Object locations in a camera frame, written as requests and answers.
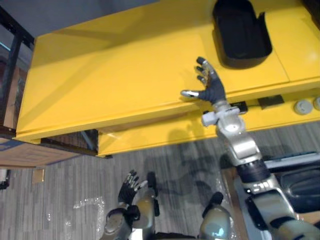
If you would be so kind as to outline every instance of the black tray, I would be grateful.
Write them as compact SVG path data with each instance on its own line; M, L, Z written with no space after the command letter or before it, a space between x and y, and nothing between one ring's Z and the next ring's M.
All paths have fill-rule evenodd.
M248 0L218 0L213 18L216 50L223 65L250 68L272 52L265 13L256 18Z

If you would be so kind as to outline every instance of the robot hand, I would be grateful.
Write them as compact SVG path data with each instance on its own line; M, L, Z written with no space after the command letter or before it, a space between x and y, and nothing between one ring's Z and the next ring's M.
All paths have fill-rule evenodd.
M147 180L139 183L138 179L139 177L137 176L137 172L131 170L126 179L124 180L120 192L118 194L119 205L126 204L130 206L138 190L147 185Z
M118 207L111 210L106 216L104 232L100 240L129 238L133 222L140 218L139 208L132 205L132 202L138 190L148 183L147 180L139 183L138 179L137 172L131 170L118 194Z
M204 84L205 90L183 90L181 91L181 95L187 98L198 98L209 101L212 104L225 101L225 89L214 67L203 57L198 57L196 62L201 65L197 66L196 69L202 74L198 75L197 79Z

